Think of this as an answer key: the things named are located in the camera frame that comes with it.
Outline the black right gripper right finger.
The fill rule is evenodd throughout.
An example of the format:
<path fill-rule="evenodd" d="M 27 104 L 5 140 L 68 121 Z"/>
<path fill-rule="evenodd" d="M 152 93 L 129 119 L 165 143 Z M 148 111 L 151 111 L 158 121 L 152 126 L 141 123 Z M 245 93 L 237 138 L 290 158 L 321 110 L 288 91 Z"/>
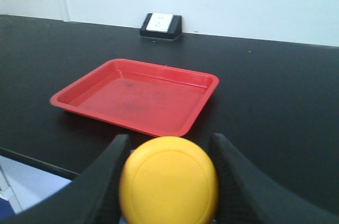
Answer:
<path fill-rule="evenodd" d="M 210 137 L 209 156 L 219 182 L 217 223 L 338 223 L 265 175 L 224 135 Z"/>

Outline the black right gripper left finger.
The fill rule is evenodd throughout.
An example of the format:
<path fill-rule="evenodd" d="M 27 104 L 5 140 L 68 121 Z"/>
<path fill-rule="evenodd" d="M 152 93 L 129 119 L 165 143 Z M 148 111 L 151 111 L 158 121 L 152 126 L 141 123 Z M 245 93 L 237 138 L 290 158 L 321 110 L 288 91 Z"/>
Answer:
<path fill-rule="evenodd" d="M 67 186 L 3 223 L 119 223 L 120 175 L 130 137 L 117 135 L 105 151 Z"/>

